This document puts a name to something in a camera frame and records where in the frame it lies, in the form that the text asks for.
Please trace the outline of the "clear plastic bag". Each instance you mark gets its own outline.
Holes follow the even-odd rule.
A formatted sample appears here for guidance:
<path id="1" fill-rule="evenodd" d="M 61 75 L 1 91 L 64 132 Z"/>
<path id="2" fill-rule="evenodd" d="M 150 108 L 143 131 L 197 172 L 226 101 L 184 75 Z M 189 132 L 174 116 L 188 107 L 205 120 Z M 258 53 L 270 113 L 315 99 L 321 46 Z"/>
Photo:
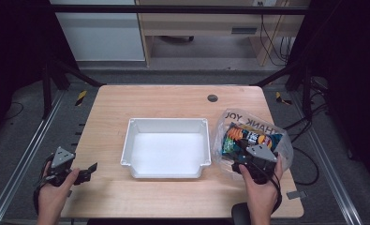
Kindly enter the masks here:
<path id="1" fill-rule="evenodd" d="M 223 174 L 233 180 L 239 180 L 241 178 L 241 172 L 234 172 L 231 168 L 233 164 L 233 155 L 235 153 L 228 155 L 222 153 L 223 138 L 231 123 L 250 126 L 266 134 L 281 133 L 283 137 L 273 153 L 277 154 L 277 159 L 281 158 L 282 170 L 284 172 L 290 168 L 294 153 L 289 135 L 284 129 L 258 118 L 250 112 L 241 109 L 226 109 L 216 123 L 212 139 L 213 160 Z"/>

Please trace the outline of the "yellow black tape strip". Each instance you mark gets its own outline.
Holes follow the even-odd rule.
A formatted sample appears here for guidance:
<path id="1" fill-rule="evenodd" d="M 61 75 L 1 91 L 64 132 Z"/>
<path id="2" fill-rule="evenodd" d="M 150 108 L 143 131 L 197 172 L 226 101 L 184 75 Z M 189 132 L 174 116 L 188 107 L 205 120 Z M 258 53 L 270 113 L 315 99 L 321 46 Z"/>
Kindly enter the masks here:
<path id="1" fill-rule="evenodd" d="M 87 94 L 87 91 L 86 90 L 82 90 L 79 95 L 78 95 L 78 98 L 77 98 L 77 101 L 75 103 L 75 106 L 81 106 L 82 102 L 83 102 L 83 99 L 85 98 Z"/>
<path id="2" fill-rule="evenodd" d="M 292 101 L 287 100 L 287 99 L 283 99 L 280 92 L 275 92 L 275 100 L 277 102 L 280 102 L 280 103 L 283 103 L 283 104 L 286 104 L 286 105 L 292 105 Z"/>

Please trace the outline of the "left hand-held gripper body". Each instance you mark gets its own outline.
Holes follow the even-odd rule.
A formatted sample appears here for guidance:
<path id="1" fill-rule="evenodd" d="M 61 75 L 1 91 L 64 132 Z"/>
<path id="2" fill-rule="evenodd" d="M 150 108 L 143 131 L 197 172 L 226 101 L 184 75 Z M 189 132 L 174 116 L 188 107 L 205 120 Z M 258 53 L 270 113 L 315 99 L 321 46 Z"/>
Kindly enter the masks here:
<path id="1" fill-rule="evenodd" d="M 60 187 L 71 173 L 71 165 L 76 154 L 59 146 L 52 155 L 52 162 L 47 169 L 48 182 L 55 187 Z"/>

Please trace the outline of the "teal snack packet orange print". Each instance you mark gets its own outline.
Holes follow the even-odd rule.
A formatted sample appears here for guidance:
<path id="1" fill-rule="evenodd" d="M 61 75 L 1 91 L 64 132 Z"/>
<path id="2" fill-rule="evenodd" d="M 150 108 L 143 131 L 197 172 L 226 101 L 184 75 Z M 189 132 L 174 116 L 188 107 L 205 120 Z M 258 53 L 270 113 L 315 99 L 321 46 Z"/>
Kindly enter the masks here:
<path id="1" fill-rule="evenodd" d="M 231 123 L 223 138 L 222 153 L 239 153 L 241 149 L 258 144 L 266 145 L 273 152 L 282 137 L 281 133 L 266 134 L 250 126 Z"/>

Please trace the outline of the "black chair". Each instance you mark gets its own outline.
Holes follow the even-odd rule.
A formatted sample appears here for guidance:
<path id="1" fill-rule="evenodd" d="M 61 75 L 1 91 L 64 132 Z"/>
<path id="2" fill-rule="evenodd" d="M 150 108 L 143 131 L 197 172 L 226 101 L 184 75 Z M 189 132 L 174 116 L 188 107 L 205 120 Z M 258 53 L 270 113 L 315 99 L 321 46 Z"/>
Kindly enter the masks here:
<path id="1" fill-rule="evenodd" d="M 246 202 L 236 203 L 231 207 L 234 225 L 251 225 L 250 213 Z"/>

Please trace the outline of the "person's left hand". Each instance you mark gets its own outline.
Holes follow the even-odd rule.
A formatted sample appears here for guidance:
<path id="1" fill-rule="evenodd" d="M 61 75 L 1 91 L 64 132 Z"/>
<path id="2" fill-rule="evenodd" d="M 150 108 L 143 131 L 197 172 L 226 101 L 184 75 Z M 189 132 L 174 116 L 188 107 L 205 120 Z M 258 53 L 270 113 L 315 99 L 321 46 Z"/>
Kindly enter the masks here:
<path id="1" fill-rule="evenodd" d="M 65 206 L 68 193 L 79 175 L 79 171 L 79 168 L 73 169 L 64 183 L 59 187 L 55 187 L 51 184 L 44 185 L 39 193 L 38 209 L 61 211 Z"/>

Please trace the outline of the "person's right hand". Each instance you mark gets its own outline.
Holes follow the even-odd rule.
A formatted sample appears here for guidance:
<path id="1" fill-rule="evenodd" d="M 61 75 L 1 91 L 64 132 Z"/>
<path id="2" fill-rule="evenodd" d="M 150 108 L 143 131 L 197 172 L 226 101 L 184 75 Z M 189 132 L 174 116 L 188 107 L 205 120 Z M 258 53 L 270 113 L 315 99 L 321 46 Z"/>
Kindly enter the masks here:
<path id="1" fill-rule="evenodd" d="M 275 165 L 272 180 L 263 185 L 259 185 L 254 182 L 245 165 L 240 165 L 239 169 L 245 182 L 248 208 L 252 205 L 265 204 L 270 205 L 274 210 L 274 206 L 280 194 L 280 191 L 277 188 L 280 185 L 280 180 L 283 175 L 281 157 L 278 158 Z"/>

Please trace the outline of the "black horizontal frame bar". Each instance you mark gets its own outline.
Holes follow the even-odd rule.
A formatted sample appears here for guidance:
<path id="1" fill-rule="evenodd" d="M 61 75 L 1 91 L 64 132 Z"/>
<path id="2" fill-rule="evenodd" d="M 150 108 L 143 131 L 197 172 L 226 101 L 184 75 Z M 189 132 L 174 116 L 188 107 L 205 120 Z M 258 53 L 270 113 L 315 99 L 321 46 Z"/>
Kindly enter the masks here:
<path id="1" fill-rule="evenodd" d="M 180 13 L 263 15 L 306 15 L 308 13 L 307 7 L 50 5 L 50 9 L 54 12 L 69 13 Z"/>

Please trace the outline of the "black metal stand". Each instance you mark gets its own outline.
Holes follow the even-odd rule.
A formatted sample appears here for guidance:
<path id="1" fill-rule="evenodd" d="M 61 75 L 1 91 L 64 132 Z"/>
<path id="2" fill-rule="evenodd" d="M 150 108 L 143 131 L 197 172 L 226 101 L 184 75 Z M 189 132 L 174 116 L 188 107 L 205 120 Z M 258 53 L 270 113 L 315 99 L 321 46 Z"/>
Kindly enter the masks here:
<path id="1" fill-rule="evenodd" d="M 268 83 L 271 83 L 284 75 L 289 75 L 289 78 L 285 84 L 285 87 L 289 91 L 296 90 L 300 85 L 302 88 L 302 112 L 307 121 L 312 120 L 312 109 L 310 100 L 311 91 L 311 70 L 309 69 L 308 62 L 304 60 L 296 60 L 284 68 L 278 70 L 273 75 L 259 81 L 252 83 L 252 86 L 264 87 Z"/>
<path id="2" fill-rule="evenodd" d="M 57 59 L 49 60 L 41 71 L 44 99 L 43 119 L 52 112 L 52 83 L 54 83 L 59 90 L 67 90 L 70 86 L 67 74 L 71 74 L 94 87 L 103 86 L 102 82 L 98 82 L 86 76 L 77 68 L 71 67 Z"/>

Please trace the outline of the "white cabinet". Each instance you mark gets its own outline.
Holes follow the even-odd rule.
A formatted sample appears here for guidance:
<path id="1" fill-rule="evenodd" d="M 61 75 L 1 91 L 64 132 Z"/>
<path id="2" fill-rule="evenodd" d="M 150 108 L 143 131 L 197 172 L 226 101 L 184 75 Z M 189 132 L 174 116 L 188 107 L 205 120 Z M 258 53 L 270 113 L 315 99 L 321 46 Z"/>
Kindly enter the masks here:
<path id="1" fill-rule="evenodd" d="M 56 13 L 77 61 L 144 61 L 136 13 Z"/>

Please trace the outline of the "grey tape piece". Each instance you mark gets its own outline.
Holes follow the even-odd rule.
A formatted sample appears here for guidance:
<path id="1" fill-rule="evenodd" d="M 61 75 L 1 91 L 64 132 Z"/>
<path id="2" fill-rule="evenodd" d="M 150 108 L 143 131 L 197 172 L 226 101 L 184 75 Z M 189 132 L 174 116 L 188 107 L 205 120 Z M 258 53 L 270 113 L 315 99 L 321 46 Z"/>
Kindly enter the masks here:
<path id="1" fill-rule="evenodd" d="M 289 191 L 287 193 L 287 197 L 289 200 L 293 200 L 293 199 L 302 199 L 302 198 L 306 198 L 307 197 L 307 193 L 302 190 L 302 191 L 299 191 L 299 190 L 295 190 L 295 191 Z"/>

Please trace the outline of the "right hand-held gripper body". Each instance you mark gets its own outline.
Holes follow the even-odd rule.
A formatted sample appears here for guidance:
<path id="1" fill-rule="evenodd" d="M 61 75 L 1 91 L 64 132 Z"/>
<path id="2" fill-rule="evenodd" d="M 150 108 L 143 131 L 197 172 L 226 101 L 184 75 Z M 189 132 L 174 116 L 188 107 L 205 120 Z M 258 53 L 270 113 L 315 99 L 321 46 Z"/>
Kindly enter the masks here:
<path id="1" fill-rule="evenodd" d="M 242 148 L 233 155 L 231 168 L 240 173 L 240 165 L 244 165 L 255 183 L 266 184 L 274 175 L 277 163 L 277 154 L 273 153 L 265 144 L 257 144 Z"/>

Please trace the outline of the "light wooden desk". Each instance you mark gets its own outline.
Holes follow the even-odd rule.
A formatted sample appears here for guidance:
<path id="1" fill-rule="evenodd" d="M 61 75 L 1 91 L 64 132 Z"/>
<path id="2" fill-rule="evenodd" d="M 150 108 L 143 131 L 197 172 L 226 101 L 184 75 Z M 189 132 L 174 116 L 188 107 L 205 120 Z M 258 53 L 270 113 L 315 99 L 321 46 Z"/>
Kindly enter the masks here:
<path id="1" fill-rule="evenodd" d="M 135 0 L 138 6 L 225 6 L 307 8 L 311 0 Z M 263 66 L 278 51 L 279 38 L 294 39 L 302 15 L 140 13 L 141 33 L 147 37 L 239 36 L 250 40 Z"/>

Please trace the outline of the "aluminium floor rail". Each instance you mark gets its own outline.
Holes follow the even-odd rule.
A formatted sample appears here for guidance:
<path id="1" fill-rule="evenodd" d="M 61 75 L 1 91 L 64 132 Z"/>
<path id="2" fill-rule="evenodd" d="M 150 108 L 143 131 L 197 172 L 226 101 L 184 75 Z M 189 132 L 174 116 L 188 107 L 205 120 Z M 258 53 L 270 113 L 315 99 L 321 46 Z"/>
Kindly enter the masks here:
<path id="1" fill-rule="evenodd" d="M 43 118 L 33 135 L 31 142 L 27 145 L 20 161 L 18 162 L 15 170 L 9 177 L 7 184 L 0 194 L 0 222 L 6 213 L 13 197 L 15 196 L 19 185 L 21 184 L 24 175 L 26 174 L 39 146 L 41 145 L 57 111 L 60 108 L 65 91 L 58 90 L 52 102 L 52 109 Z"/>
<path id="2" fill-rule="evenodd" d="M 297 93 L 291 93 L 290 96 L 293 100 L 293 105 L 296 108 L 299 116 L 304 119 L 304 128 L 303 131 L 300 131 L 298 134 L 293 136 L 293 142 L 296 143 L 302 135 L 307 137 L 309 144 L 308 150 L 312 151 L 315 155 L 315 161 L 317 163 L 317 168 L 319 174 L 323 174 L 327 184 L 330 187 L 331 193 L 333 194 L 339 210 L 341 211 L 344 220 L 347 225 L 363 225 L 362 219 L 348 195 L 339 173 L 335 169 L 333 162 L 327 155 L 325 148 L 318 137 L 317 132 L 314 129 L 316 122 L 313 119 L 318 116 L 320 113 L 325 112 L 328 109 L 328 106 L 323 103 L 317 106 L 315 109 L 311 109 L 311 113 L 306 115 L 305 110 L 301 106 L 301 98 Z"/>

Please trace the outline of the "white plastic bin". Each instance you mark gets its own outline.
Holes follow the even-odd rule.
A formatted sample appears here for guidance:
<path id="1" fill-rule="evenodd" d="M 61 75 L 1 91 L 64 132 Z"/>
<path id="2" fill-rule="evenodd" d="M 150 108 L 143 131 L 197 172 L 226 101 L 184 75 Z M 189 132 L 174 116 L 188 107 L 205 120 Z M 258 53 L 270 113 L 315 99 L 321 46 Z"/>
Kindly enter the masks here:
<path id="1" fill-rule="evenodd" d="M 131 118 L 121 165 L 138 179 L 199 178 L 212 164 L 205 118 Z"/>

